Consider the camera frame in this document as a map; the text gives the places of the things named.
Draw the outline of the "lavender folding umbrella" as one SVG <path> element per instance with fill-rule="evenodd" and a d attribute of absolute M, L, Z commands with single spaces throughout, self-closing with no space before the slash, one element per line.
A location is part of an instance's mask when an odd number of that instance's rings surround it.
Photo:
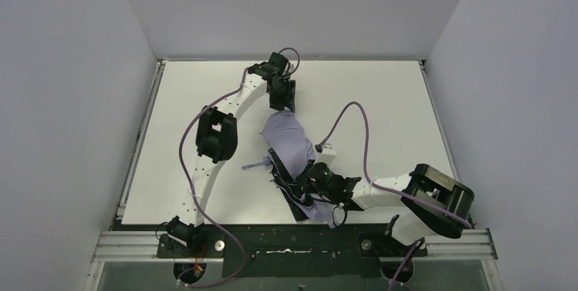
<path fill-rule="evenodd" d="M 272 114 L 261 135 L 269 145 L 267 154 L 261 162 L 244 165 L 242 169 L 270 166 L 273 182 L 281 190 L 295 221 L 312 220 L 326 223 L 330 228 L 342 225 L 343 222 L 335 221 L 335 205 L 322 201 L 316 191 L 304 192 L 298 184 L 307 177 L 316 154 L 294 113 L 283 110 Z"/>

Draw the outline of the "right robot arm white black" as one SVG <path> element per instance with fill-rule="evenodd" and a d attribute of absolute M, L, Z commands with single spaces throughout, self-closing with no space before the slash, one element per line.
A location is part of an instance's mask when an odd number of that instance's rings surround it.
<path fill-rule="evenodd" d="M 405 246 L 432 235 L 458 239 L 471 227 L 467 218 L 474 192 L 427 164 L 418 164 L 408 174 L 370 182 L 362 177 L 343 177 L 320 162 L 305 170 L 296 183 L 302 192 L 345 212 L 401 208 L 387 234 Z"/>

